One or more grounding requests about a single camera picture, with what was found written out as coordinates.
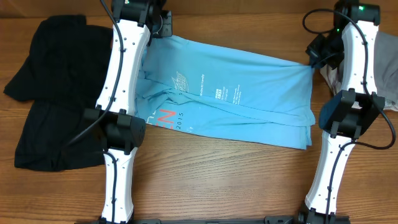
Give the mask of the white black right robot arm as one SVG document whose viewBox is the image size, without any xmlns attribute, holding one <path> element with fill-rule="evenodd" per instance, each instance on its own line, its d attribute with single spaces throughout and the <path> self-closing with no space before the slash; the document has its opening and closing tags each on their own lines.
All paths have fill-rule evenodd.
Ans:
<svg viewBox="0 0 398 224">
<path fill-rule="evenodd" d="M 313 68 L 344 65 L 341 89 L 321 109 L 322 149 L 317 171 L 293 223 L 349 223 L 336 216 L 336 198 L 353 148 L 381 114 L 385 99 L 374 81 L 374 47 L 380 7 L 359 1 L 338 1 L 333 28 L 317 32 L 306 53 Z"/>
</svg>

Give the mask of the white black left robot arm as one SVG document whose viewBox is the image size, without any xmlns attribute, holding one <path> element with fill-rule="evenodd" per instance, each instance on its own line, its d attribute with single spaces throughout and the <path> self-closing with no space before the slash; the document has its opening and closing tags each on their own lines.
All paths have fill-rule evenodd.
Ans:
<svg viewBox="0 0 398 224">
<path fill-rule="evenodd" d="M 106 8 L 113 23 L 108 71 L 95 108 L 84 112 L 101 143 L 106 168 L 104 207 L 98 223 L 132 223 L 134 157 L 146 123 L 136 117 L 135 93 L 142 56 L 153 38 L 172 35 L 172 13 L 165 0 L 113 1 Z"/>
</svg>

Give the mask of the light blue printed t-shirt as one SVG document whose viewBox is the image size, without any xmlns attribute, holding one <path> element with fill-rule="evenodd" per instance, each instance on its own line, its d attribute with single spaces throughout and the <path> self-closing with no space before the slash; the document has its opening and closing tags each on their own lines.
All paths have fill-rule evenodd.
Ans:
<svg viewBox="0 0 398 224">
<path fill-rule="evenodd" d="M 136 115 L 211 138 L 294 149 L 312 143 L 308 65 L 172 36 L 142 59 Z"/>
</svg>

